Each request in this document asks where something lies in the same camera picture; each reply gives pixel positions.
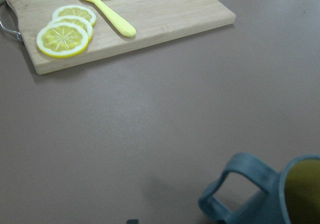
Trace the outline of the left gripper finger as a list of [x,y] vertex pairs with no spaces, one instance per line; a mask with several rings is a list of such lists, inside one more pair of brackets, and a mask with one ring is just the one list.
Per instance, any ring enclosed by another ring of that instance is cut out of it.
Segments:
[[128,219],[126,224],[138,224],[138,219]]

